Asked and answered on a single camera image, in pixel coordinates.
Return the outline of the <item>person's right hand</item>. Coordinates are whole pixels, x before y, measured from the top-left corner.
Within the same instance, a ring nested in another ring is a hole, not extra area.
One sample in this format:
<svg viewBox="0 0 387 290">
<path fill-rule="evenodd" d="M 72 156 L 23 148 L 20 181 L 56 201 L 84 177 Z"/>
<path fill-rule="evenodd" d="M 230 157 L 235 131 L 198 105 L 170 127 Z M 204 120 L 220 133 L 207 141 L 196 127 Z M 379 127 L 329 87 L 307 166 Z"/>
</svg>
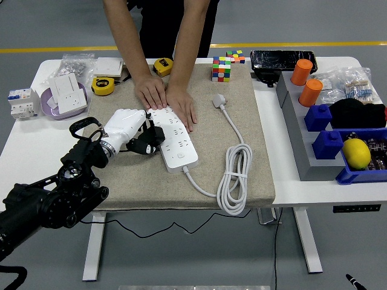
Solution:
<svg viewBox="0 0 387 290">
<path fill-rule="evenodd" d="M 135 95 L 145 109 L 163 109 L 167 106 L 166 86 L 159 76 L 144 74 L 134 77 Z"/>
</svg>

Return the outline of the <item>person's left hand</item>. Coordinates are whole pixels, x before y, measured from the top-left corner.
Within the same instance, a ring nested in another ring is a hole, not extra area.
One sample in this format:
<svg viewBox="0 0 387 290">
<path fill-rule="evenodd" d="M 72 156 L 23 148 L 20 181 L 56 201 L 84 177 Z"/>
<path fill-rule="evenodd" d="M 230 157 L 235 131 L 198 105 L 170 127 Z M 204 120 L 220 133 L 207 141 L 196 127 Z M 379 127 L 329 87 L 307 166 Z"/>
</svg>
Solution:
<svg viewBox="0 0 387 290">
<path fill-rule="evenodd" d="M 197 116 L 194 108 L 194 100 L 187 92 L 187 88 L 180 85 L 168 85 L 166 89 L 166 101 L 182 121 L 186 130 L 189 133 L 192 132 L 194 124 L 197 124 Z"/>
</svg>

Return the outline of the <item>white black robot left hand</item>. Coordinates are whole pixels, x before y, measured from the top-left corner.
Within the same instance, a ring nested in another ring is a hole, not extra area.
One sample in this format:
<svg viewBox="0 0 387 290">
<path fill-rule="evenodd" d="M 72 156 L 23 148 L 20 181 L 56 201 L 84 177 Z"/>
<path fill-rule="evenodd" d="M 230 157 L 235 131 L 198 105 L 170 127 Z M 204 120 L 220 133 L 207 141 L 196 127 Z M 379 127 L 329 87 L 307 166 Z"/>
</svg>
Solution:
<svg viewBox="0 0 387 290">
<path fill-rule="evenodd" d="M 153 154 L 158 151 L 157 145 L 145 141 L 146 133 L 154 133 L 154 126 L 146 127 L 146 120 L 152 120 L 151 114 L 145 110 L 118 109 L 104 127 L 105 135 L 100 140 L 106 156 L 111 159 L 117 156 L 123 145 L 127 151 L 142 155 Z"/>
</svg>

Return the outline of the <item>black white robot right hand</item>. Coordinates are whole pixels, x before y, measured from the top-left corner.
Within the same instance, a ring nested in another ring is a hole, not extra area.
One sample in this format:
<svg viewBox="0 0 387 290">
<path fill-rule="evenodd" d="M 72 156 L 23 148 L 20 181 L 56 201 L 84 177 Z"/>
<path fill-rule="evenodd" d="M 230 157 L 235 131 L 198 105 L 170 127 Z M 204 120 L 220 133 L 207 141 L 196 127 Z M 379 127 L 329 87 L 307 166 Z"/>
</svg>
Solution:
<svg viewBox="0 0 387 290">
<path fill-rule="evenodd" d="M 365 287 L 361 283 L 359 283 L 353 276 L 346 274 L 345 277 L 355 287 L 356 290 L 365 289 Z"/>
</svg>

